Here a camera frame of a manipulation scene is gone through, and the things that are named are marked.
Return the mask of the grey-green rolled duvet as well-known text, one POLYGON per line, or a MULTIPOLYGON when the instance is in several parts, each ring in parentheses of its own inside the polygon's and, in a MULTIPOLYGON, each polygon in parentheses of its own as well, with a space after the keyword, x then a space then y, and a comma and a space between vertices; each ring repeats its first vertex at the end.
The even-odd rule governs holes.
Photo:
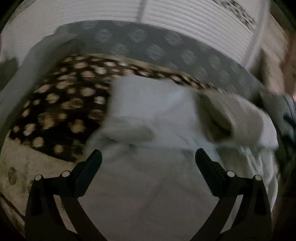
POLYGON ((295 129, 284 120, 288 116, 295 121, 295 100, 289 94, 260 93, 263 106, 282 135, 295 141, 295 129))

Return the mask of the light blue padded jacket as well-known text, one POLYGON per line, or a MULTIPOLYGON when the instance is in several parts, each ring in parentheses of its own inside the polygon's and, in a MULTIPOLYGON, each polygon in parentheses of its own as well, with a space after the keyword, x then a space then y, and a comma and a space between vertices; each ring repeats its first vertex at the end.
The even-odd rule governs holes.
POLYGON ((103 161, 80 203, 108 240, 189 240, 218 201, 195 163, 199 148, 237 176, 260 175, 274 206, 278 141, 267 113, 236 94, 119 77, 84 149, 103 161))

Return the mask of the beige pillow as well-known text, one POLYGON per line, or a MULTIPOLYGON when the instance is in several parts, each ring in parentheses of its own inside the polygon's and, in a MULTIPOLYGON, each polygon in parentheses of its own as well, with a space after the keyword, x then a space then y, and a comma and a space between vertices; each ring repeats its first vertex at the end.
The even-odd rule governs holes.
POLYGON ((269 15, 261 44, 261 78, 272 93, 287 93, 295 97, 295 71, 292 69, 294 43, 295 29, 280 25, 269 15))

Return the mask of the white louvered wardrobe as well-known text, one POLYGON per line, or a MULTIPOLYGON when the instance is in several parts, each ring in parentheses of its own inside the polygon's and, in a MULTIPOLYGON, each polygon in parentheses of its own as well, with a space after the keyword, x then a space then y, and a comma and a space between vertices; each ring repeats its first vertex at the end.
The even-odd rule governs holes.
POLYGON ((168 43, 197 40, 248 66, 259 51, 269 1, 24 1, 1 32, 1 56, 22 62, 29 49, 54 32, 90 31, 103 42, 111 25, 125 28, 132 42, 145 27, 166 32, 168 43))

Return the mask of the floral patterned bed blanket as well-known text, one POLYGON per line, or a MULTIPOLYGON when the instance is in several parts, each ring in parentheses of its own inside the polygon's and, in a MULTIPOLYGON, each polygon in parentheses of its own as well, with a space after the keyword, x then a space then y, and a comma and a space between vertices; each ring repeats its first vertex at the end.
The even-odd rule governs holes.
POLYGON ((87 140, 105 120, 112 81, 128 74, 214 88, 177 67, 106 54, 71 55, 46 71, 9 124, 1 149, 1 207, 21 235, 34 176, 57 176, 84 159, 87 140))

